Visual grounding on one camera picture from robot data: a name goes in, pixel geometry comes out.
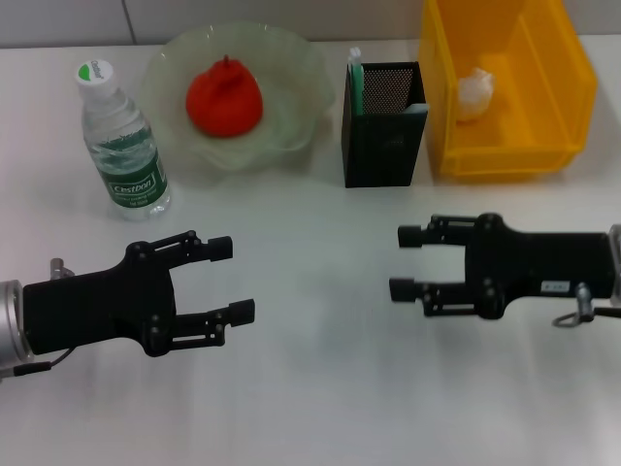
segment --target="metal ring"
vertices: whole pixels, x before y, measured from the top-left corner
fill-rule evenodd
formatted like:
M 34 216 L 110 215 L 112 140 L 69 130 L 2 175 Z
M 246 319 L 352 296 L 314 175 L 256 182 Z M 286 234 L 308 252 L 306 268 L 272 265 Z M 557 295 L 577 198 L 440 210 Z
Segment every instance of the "metal ring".
M 580 325 L 580 318 L 578 313 L 566 314 L 564 316 L 556 317 L 552 320 L 552 325 L 557 328 L 574 328 Z

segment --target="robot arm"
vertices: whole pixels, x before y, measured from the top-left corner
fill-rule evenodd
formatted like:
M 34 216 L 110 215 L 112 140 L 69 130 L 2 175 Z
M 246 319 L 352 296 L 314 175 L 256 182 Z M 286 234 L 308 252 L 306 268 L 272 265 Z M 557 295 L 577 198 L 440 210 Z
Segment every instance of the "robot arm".
M 33 354 L 130 338 L 149 356 L 224 345 L 224 328 L 254 322 L 254 301 L 200 314 L 177 315 L 170 269 L 233 256 L 229 237 L 203 244 L 194 231 L 154 243 L 133 243 L 110 270 L 74 276 L 51 262 L 51 281 L 23 289 L 0 283 L 0 376 L 51 369 Z
M 463 283 L 419 283 L 392 279 L 395 302 L 420 299 L 425 316 L 480 316 L 498 319 L 520 297 L 574 298 L 578 313 L 557 326 L 576 326 L 594 316 L 621 317 L 614 309 L 593 309 L 593 298 L 619 296 L 619 234 L 522 233 L 496 214 L 479 217 L 433 216 L 426 229 L 399 228 L 401 248 L 426 245 L 466 249 Z

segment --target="mesh pen holder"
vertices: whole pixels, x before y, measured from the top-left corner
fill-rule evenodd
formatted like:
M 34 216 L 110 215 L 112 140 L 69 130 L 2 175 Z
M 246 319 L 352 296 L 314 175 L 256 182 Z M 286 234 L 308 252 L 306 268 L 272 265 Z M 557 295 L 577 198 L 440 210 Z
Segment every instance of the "mesh pen holder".
M 347 70 L 341 147 L 345 187 L 409 186 L 427 112 L 417 62 L 363 63 L 363 115 L 356 115 Z

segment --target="red toy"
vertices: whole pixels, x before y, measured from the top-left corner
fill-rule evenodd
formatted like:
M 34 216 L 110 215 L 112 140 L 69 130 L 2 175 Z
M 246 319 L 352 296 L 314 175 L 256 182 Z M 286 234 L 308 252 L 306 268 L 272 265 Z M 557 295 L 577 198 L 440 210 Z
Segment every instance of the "red toy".
M 225 55 L 194 78 L 187 90 L 185 109 L 202 131 L 230 138 L 256 126 L 263 116 L 263 99 L 247 68 Z

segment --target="yellow bin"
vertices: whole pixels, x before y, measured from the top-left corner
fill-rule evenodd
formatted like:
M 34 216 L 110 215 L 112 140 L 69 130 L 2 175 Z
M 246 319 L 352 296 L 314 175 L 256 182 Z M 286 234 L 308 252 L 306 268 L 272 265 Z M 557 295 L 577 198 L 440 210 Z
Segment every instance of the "yellow bin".
M 555 172 L 584 149 L 597 80 L 562 0 L 426 0 L 418 61 L 437 174 Z M 458 79 L 496 76 L 488 111 L 457 122 Z

